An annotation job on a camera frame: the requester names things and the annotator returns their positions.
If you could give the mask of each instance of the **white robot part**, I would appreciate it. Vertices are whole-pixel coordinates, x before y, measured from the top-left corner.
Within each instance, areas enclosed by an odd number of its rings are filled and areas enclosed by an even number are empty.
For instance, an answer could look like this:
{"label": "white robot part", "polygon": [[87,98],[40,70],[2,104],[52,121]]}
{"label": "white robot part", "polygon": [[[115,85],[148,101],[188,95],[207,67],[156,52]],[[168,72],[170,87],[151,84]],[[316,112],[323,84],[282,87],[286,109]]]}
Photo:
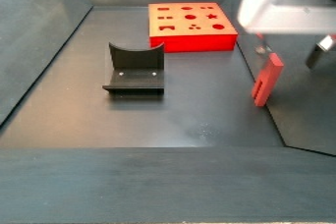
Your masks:
{"label": "white robot part", "polygon": [[251,33],[336,33],[332,0],[242,0],[238,21]]}

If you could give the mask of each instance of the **black metal bracket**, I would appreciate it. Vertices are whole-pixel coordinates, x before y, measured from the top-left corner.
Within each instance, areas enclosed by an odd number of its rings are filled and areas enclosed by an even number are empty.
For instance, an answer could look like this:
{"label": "black metal bracket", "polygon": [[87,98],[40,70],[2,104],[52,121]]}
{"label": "black metal bracket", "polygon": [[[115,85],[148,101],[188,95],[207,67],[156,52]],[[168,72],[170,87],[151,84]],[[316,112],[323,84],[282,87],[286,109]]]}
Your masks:
{"label": "black metal bracket", "polygon": [[111,93],[164,92],[164,44],[148,50],[127,50],[110,43],[114,62],[111,84],[103,89]]}

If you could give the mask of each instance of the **circle-shaped hole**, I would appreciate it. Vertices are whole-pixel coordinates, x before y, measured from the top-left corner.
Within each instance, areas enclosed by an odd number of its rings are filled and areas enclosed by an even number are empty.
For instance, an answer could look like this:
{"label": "circle-shaped hole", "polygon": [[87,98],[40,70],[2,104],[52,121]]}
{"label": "circle-shaped hole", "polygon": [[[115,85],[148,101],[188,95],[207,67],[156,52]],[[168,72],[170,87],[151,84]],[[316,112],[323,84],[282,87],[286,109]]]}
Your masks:
{"label": "circle-shaped hole", "polygon": [[196,16],[194,16],[194,15],[186,16],[186,19],[188,19],[188,20],[194,20],[195,18],[196,18]]}
{"label": "circle-shaped hole", "polygon": [[224,25],[222,25],[222,24],[215,24],[215,25],[212,25],[212,27],[215,29],[224,29]]}

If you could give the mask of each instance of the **black holder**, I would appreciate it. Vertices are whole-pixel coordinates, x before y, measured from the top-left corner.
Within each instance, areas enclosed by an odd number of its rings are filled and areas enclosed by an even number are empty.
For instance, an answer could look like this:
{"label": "black holder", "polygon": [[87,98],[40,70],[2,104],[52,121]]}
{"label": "black holder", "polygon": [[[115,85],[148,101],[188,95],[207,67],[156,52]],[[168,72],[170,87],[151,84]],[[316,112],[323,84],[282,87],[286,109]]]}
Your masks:
{"label": "black holder", "polygon": [[112,43],[110,47],[115,69],[103,89],[111,93],[164,93],[164,43],[150,50],[127,50]]}

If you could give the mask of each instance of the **red block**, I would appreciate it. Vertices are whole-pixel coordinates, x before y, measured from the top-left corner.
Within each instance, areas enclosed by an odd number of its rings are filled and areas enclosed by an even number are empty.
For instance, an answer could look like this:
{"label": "red block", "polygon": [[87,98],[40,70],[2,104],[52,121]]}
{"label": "red block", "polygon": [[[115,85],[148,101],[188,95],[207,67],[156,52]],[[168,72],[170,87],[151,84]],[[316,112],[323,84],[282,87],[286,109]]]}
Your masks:
{"label": "red block", "polygon": [[252,89],[252,97],[256,106],[264,106],[276,85],[284,63],[276,53],[270,54],[266,68],[260,71],[258,81]]}
{"label": "red block", "polygon": [[151,47],[166,52],[234,50],[238,32],[216,3],[150,4]]}

